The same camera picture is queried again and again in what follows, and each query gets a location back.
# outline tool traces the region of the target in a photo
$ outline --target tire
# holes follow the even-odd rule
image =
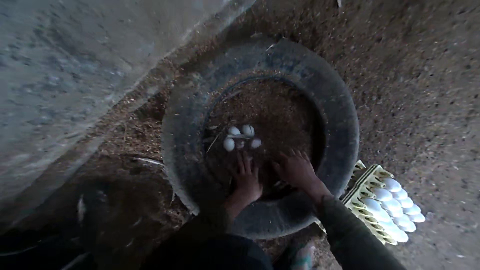
[[[174,191],[194,214],[207,207],[206,202],[225,199],[205,165],[202,144],[209,112],[222,98],[215,94],[232,89],[224,90],[239,74],[270,71],[294,84],[317,108],[326,142],[316,172],[332,194],[343,194],[359,149],[358,118],[347,86],[307,48],[261,37],[200,59],[172,90],[162,125],[163,161]],[[313,204],[302,192],[258,201],[237,217],[233,233],[250,239],[284,236],[312,224],[316,220],[312,213]]]

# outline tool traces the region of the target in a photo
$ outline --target egg tray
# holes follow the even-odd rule
[[[385,188],[385,184],[380,179],[393,177],[393,174],[384,170],[380,165],[374,164],[367,169],[363,162],[359,160],[352,173],[351,181],[354,182],[354,185],[342,199],[342,203],[365,223],[372,234],[384,245],[386,243],[397,245],[398,243],[378,224],[378,220],[373,217],[373,214],[367,210],[367,206],[360,199],[375,199],[376,195],[371,189]]]

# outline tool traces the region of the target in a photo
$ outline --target dark sleeve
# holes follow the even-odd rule
[[[405,268],[339,200],[326,199],[318,209],[333,255],[343,270]]]
[[[228,233],[231,221],[222,206],[203,209],[146,258],[142,270],[182,269],[182,263],[192,258],[197,247],[207,239]]]

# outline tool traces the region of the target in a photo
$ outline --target wall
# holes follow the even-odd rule
[[[234,4],[245,9],[253,2]],[[0,209],[160,59],[229,5],[230,0],[0,0]],[[237,15],[229,14],[229,21]],[[56,188],[46,185],[38,192],[44,198]]]

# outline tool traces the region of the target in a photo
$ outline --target egg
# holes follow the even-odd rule
[[[421,209],[418,205],[414,204],[410,208],[404,208],[403,212],[407,215],[418,215],[421,213]]]
[[[377,196],[375,199],[378,201],[386,202],[392,200],[392,193],[383,188],[374,188],[372,192]]]
[[[385,183],[385,189],[390,192],[398,192],[402,189],[402,185],[392,178],[385,178],[382,180]]]
[[[393,218],[392,220],[398,226],[403,226],[403,227],[409,226],[409,224],[412,222],[407,215],[402,215],[398,218]]]
[[[252,149],[256,149],[258,147],[260,147],[260,145],[262,145],[262,141],[260,139],[253,139],[251,142],[250,142],[250,147]]]
[[[425,216],[422,215],[421,213],[420,214],[416,214],[416,215],[411,215],[411,216],[408,216],[410,218],[411,221],[415,222],[415,223],[422,223],[425,221]]]
[[[378,221],[389,222],[392,221],[392,218],[385,212],[385,210],[380,209],[379,212],[374,212],[373,217]]]
[[[392,212],[401,211],[402,205],[397,200],[391,199],[389,201],[382,202],[382,208],[385,210],[390,210]]]
[[[382,210],[382,207],[380,206],[380,204],[374,199],[363,198],[361,199],[361,201],[367,206],[367,210],[372,213],[380,212]]]
[[[412,233],[417,230],[417,226],[415,226],[415,223],[413,222],[406,222],[404,226],[399,226],[399,228],[407,233]]]
[[[408,193],[405,191],[405,189],[401,188],[399,191],[392,193],[393,198],[397,200],[403,200],[408,197]]]
[[[408,242],[408,235],[401,229],[394,230],[388,233],[395,241],[399,243]]]
[[[255,136],[255,130],[253,129],[253,127],[251,125],[243,125],[241,130],[242,130],[243,134],[247,137],[252,138],[253,136]]]
[[[409,197],[403,200],[398,200],[398,202],[402,205],[402,208],[410,208],[413,207],[413,201]]]
[[[228,129],[228,134],[230,134],[230,135],[241,135],[241,132],[238,128],[233,126],[233,127],[230,127]]]
[[[383,229],[385,230],[385,232],[389,232],[389,231],[392,231],[392,230],[395,230],[397,229],[398,230],[398,226],[395,225],[395,223],[393,223],[392,220],[389,220],[389,221],[379,221],[378,222],[378,225],[382,226]]]
[[[403,216],[402,211],[390,211],[390,210],[386,210],[386,211],[387,211],[387,214],[392,218],[398,218]]]
[[[235,149],[235,142],[233,139],[226,138],[225,141],[223,141],[223,148],[225,148],[225,150],[228,152],[231,152],[233,149]]]

